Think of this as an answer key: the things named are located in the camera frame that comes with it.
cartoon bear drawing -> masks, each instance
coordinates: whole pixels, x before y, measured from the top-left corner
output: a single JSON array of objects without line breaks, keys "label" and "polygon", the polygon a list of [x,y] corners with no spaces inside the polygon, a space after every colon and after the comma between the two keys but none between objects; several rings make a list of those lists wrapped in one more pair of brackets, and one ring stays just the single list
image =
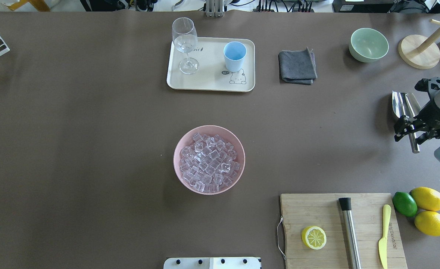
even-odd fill
[{"label": "cartoon bear drawing", "polygon": [[238,72],[231,73],[230,84],[246,84],[247,78],[245,77],[245,71],[240,69]]}]

black muddler tip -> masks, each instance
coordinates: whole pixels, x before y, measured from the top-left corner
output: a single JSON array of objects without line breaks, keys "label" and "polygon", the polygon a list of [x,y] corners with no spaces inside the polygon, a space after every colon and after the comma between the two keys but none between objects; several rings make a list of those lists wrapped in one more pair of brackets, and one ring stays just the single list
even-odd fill
[{"label": "black muddler tip", "polygon": [[341,205],[342,211],[351,210],[351,198],[350,197],[339,198],[338,200],[339,200],[339,204]]}]

brown table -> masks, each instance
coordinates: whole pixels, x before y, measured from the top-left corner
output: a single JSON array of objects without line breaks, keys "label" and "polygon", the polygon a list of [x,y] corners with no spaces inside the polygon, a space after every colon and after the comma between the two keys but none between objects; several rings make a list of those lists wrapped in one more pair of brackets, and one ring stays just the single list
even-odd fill
[{"label": "brown table", "polygon": [[[249,93],[167,86],[172,21],[200,36],[256,45]],[[397,43],[429,35],[440,15],[228,12],[0,13],[0,268],[162,268],[167,257],[260,256],[276,247],[282,193],[440,190],[440,140],[412,154],[393,139],[391,92],[440,76],[405,64]],[[390,51],[370,64],[347,49],[360,27]],[[285,84],[278,52],[314,49],[318,79]],[[423,105],[426,93],[416,92]],[[246,168],[218,196],[187,190],[172,167],[178,140],[216,124],[242,141]],[[409,268],[440,268],[440,237],[405,217]]]}]

wine glass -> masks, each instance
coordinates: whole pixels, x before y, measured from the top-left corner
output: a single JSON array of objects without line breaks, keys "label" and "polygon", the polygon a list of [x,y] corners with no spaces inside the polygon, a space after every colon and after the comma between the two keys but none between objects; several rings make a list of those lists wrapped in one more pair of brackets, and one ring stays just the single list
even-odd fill
[{"label": "wine glass", "polygon": [[172,24],[172,39],[175,48],[181,53],[187,53],[187,58],[180,62],[180,71],[192,75],[198,71],[200,64],[188,53],[196,48],[198,37],[193,21],[186,17],[176,19]]}]

lime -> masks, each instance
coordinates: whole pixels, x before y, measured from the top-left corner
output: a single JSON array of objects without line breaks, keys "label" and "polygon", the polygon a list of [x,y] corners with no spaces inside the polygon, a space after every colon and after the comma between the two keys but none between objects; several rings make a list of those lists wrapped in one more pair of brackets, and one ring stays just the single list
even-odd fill
[{"label": "lime", "polygon": [[440,236],[440,214],[437,212],[422,211],[417,214],[414,224],[426,235]]},{"label": "lime", "polygon": [[406,217],[416,216],[417,204],[414,198],[405,192],[396,192],[392,197],[394,208]]},{"label": "lime", "polygon": [[326,245],[326,233],[318,226],[308,226],[301,232],[303,243],[312,249],[321,249]]},{"label": "lime", "polygon": [[410,192],[419,208],[428,211],[440,210],[440,192],[428,187],[418,187]]}]

